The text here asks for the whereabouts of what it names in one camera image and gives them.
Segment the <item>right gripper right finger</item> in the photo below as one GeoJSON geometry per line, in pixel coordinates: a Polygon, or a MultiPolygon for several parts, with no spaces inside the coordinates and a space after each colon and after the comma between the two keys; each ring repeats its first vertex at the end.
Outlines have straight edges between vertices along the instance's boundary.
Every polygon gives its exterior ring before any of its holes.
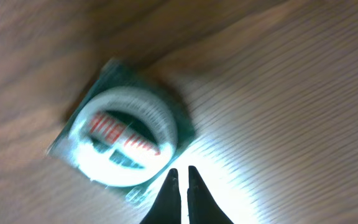
{"type": "Polygon", "coordinates": [[[188,167],[187,190],[190,224],[233,224],[220,209],[195,166],[188,167]]]}

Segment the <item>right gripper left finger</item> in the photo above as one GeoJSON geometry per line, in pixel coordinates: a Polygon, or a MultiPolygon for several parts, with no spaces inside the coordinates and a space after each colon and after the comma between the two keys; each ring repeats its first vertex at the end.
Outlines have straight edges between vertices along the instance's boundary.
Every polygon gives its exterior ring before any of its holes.
{"type": "Polygon", "coordinates": [[[140,224],[181,223],[181,196],[178,184],[178,171],[172,168],[168,171],[152,207],[140,224]]]}

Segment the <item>dark green round-logo packet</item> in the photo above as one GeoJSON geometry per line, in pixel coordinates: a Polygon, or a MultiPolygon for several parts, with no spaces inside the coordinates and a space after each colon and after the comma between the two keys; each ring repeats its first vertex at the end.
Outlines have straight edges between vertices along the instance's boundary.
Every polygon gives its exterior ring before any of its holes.
{"type": "Polygon", "coordinates": [[[195,136],[190,115],[171,93],[109,60],[48,154],[140,204],[195,136]]]}

